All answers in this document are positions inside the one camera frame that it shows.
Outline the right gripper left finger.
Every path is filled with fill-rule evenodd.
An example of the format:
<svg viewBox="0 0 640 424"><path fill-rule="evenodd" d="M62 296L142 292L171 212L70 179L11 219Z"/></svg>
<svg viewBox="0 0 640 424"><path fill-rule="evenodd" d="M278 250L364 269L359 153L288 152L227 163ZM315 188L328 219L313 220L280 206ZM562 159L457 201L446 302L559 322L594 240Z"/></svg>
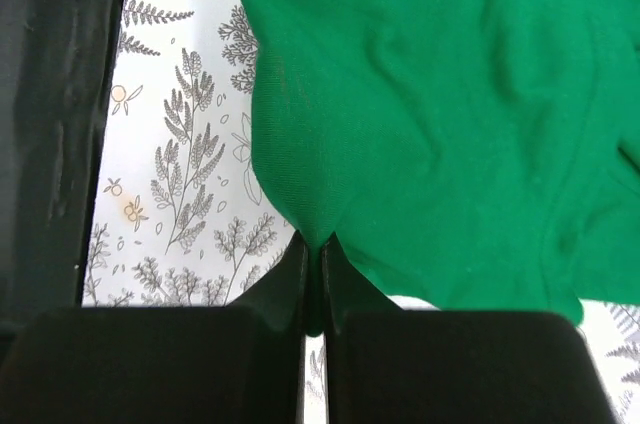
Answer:
<svg viewBox="0 0 640 424"><path fill-rule="evenodd" d="M237 298L242 337L234 377L239 423L300 423L309 250L296 232L280 261Z"/></svg>

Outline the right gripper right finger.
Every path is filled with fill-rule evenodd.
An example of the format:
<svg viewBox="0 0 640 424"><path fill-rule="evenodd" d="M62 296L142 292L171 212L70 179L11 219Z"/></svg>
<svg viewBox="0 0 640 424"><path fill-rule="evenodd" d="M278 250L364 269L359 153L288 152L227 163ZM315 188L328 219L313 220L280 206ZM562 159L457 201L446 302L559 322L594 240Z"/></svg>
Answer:
<svg viewBox="0 0 640 424"><path fill-rule="evenodd" d="M373 415L368 392L379 381L377 325L400 307L354 267L336 236L322 247L320 262L328 421L363 423Z"/></svg>

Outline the green t shirt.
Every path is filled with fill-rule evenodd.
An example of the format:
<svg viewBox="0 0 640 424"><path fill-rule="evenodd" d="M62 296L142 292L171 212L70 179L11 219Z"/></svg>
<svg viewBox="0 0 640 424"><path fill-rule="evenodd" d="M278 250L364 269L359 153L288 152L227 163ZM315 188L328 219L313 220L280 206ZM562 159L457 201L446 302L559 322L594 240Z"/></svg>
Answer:
<svg viewBox="0 0 640 424"><path fill-rule="evenodd" d="M639 301L639 0L241 0L252 165L440 309Z"/></svg>

